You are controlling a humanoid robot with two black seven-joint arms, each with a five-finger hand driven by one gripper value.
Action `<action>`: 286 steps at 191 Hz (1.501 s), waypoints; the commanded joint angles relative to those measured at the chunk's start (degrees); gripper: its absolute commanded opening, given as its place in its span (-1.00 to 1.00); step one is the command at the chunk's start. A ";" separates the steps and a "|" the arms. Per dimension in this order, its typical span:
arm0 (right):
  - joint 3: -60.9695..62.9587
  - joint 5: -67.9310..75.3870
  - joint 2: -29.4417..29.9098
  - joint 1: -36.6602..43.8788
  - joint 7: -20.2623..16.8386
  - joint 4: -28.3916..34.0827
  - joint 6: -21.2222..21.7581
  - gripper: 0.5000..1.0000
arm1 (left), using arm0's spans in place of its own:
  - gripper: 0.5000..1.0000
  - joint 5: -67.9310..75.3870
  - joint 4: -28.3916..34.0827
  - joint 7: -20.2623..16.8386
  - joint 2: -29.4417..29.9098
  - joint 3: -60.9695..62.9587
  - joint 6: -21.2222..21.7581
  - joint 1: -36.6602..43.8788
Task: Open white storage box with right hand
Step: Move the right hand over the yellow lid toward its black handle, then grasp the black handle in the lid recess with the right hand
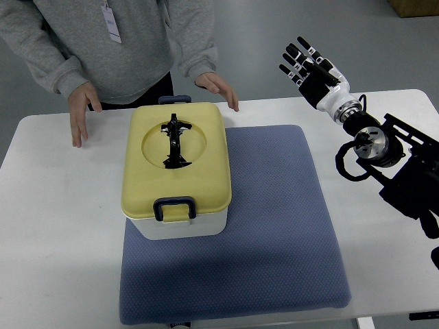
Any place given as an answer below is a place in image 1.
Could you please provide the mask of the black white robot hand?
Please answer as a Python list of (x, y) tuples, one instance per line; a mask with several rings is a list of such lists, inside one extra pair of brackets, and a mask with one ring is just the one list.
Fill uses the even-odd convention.
[(285, 48), (286, 61), (279, 69), (298, 87), (299, 93), (311, 107), (327, 113), (336, 123), (361, 110), (358, 98), (351, 94), (348, 80), (338, 68), (303, 37)]

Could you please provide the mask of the person's right hand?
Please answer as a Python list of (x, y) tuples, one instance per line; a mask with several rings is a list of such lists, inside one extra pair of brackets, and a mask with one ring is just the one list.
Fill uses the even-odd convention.
[(72, 146), (81, 148), (82, 142), (88, 140), (86, 110), (89, 105), (96, 112), (102, 111), (97, 91), (90, 82), (78, 86), (67, 98)]

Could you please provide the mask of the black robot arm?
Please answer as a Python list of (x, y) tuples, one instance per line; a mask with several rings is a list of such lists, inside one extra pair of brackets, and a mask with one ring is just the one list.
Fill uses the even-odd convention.
[(338, 173), (352, 182), (374, 178), (385, 202), (418, 220), (426, 237), (437, 239), (438, 141), (391, 114), (379, 123), (359, 111), (342, 126), (353, 140), (335, 156)]

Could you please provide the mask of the person's left hand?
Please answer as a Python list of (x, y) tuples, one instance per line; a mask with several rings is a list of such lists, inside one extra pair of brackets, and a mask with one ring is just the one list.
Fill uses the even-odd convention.
[(208, 72), (197, 76), (195, 78), (195, 85), (200, 88), (205, 88), (213, 94), (221, 95), (231, 110), (235, 112), (239, 111), (237, 93), (233, 87), (217, 73)]

